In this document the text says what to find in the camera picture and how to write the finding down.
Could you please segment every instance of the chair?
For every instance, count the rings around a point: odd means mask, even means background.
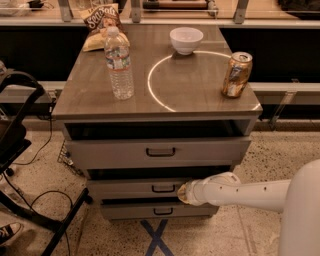
[[[45,92],[34,77],[25,72],[15,71],[13,69],[8,69],[0,76],[0,93],[8,85],[26,86],[34,88],[35,90],[29,95],[13,119],[0,120],[0,174],[10,171],[12,162],[31,145],[31,142],[25,139],[26,128],[23,126],[22,121],[35,101]],[[0,191],[0,203],[15,215],[30,220],[54,232],[54,236],[42,254],[50,255],[78,212],[80,206],[88,198],[88,193],[87,188],[83,189],[63,221],[53,220],[34,212],[32,209],[21,207],[2,191]]]

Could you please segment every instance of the drawer handle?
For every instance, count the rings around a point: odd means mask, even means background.
[[[155,186],[152,185],[152,192],[154,193],[172,193],[176,190],[176,185],[172,185],[172,189],[170,190],[157,190],[155,189]]]
[[[146,154],[149,157],[170,157],[170,156],[174,156],[175,153],[176,153],[176,148],[171,148],[171,149],[146,148]]]
[[[158,216],[161,216],[161,215],[171,215],[173,213],[173,208],[171,207],[170,209],[168,209],[169,211],[168,212],[157,212],[157,209],[153,208],[153,213],[154,215],[158,215]]]

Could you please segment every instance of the snack bag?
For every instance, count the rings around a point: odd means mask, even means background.
[[[124,30],[118,13],[118,4],[106,4],[83,10],[80,11],[80,16],[90,31],[82,48],[84,52],[104,48],[109,26],[117,26],[120,35],[129,45],[129,41],[123,33]]]

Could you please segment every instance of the speckled floor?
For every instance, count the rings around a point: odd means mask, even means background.
[[[47,121],[27,126],[27,137],[33,144],[17,163],[29,162],[50,136]],[[281,121],[276,131],[271,131],[266,122],[257,122],[252,143],[234,172],[242,183],[290,179],[301,166],[320,158],[319,131],[319,121]],[[74,201],[85,187],[84,177],[58,162],[62,144],[62,133],[56,129],[32,164],[15,166],[15,175],[9,179],[30,203],[49,190],[62,191]],[[0,187],[6,191],[3,180]],[[63,219],[69,201],[52,192],[40,197],[34,208],[46,216]],[[5,255],[41,255],[52,232],[0,207],[1,226],[16,221],[23,223],[24,229],[7,246]],[[281,214],[241,206],[220,207],[212,218],[108,221],[94,202],[82,205],[68,228],[68,240],[63,236],[52,255],[276,256],[280,223]]]

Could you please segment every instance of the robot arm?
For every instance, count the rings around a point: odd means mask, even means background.
[[[191,205],[243,205],[282,212],[289,184],[290,180],[241,184],[235,174],[226,172],[189,181],[179,189],[178,197]]]
[[[181,201],[216,206],[238,204],[282,212],[279,256],[320,255],[320,159],[292,180],[241,184],[230,172],[192,180],[178,191]]]

